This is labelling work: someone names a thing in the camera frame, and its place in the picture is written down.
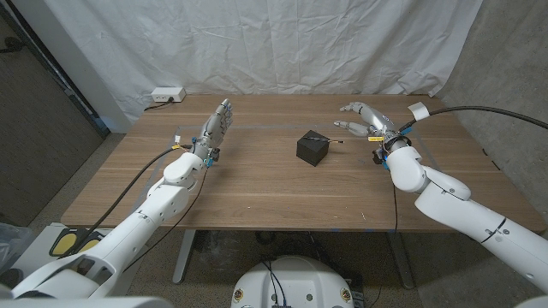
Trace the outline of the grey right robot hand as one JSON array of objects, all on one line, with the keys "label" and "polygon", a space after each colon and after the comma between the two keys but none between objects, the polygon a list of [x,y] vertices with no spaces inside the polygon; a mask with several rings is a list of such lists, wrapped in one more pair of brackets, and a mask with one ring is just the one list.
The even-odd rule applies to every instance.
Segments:
[{"label": "grey right robot hand", "polygon": [[357,137],[383,137],[383,147],[392,151],[391,147],[397,144],[395,124],[378,110],[362,102],[353,102],[343,106],[340,111],[357,113],[363,124],[334,121],[336,127],[342,128]]}]

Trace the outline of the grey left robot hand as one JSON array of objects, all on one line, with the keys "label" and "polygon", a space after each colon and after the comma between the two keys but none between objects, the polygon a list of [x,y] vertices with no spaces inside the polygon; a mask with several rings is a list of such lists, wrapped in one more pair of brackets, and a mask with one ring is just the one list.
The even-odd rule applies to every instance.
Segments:
[{"label": "grey left robot hand", "polygon": [[223,137],[231,123],[232,104],[226,98],[204,123],[190,152],[201,159],[209,157],[223,143]]}]

